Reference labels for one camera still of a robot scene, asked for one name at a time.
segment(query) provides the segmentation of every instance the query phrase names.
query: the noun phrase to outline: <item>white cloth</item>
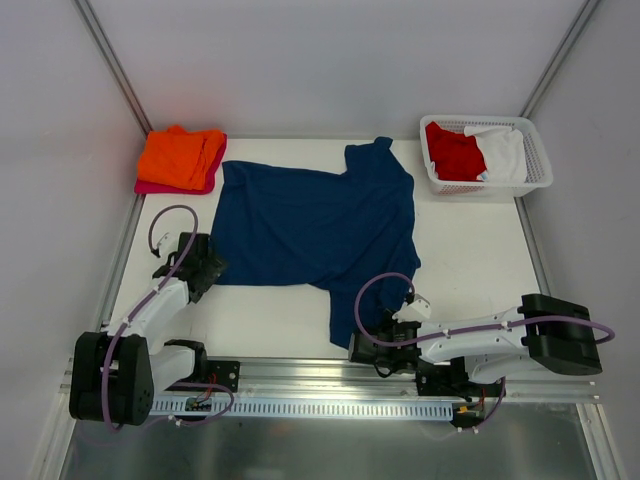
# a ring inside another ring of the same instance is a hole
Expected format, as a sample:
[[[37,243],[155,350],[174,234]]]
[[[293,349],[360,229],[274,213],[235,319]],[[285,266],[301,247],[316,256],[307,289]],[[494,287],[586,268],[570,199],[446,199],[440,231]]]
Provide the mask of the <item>white cloth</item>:
[[[480,175],[485,182],[524,183],[527,160],[524,137],[511,127],[464,127],[467,137],[476,137],[487,171]]]

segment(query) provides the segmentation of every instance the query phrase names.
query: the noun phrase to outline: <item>gray floor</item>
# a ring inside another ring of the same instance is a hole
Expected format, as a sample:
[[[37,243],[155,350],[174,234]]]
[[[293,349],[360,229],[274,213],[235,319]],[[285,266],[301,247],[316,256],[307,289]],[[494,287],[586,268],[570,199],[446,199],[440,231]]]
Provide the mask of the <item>gray floor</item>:
[[[572,405],[503,405],[478,435],[448,424],[222,418],[116,435],[84,422],[65,479],[595,479]],[[92,443],[107,443],[96,446]]]

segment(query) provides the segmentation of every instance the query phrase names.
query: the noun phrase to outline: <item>white wall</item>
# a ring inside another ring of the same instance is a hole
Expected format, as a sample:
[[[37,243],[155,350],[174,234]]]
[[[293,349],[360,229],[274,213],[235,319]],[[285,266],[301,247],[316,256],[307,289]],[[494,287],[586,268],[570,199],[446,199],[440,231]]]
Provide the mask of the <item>white wall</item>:
[[[72,3],[0,15],[0,476],[27,476],[95,327],[144,137]]]
[[[156,128],[417,137],[517,115],[583,0],[93,0]]]
[[[640,478],[640,2],[607,0],[535,118],[555,183],[527,197],[553,292],[614,327],[599,385]]]

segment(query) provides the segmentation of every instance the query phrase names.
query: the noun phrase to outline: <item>blue t-shirt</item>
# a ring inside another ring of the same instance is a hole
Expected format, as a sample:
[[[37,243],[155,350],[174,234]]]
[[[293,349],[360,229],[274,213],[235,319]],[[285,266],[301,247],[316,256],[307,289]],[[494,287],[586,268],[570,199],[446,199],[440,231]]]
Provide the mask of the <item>blue t-shirt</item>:
[[[413,178],[379,137],[345,149],[343,174],[249,162],[224,162],[224,187],[211,233],[229,266],[223,285],[309,283],[331,297],[331,342],[347,348],[357,328],[353,306],[372,277],[413,277]],[[363,295],[360,318],[377,325],[402,306],[408,285],[387,278]]]

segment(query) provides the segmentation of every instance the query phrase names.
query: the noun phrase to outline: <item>orange folded cloth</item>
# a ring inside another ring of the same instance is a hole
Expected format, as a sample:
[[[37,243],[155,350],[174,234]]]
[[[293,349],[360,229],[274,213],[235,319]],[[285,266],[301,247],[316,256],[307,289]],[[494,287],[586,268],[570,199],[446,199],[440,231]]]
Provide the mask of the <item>orange folded cloth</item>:
[[[224,133],[206,130],[189,133],[179,125],[166,132],[151,132],[138,161],[138,179],[185,190],[203,190]]]

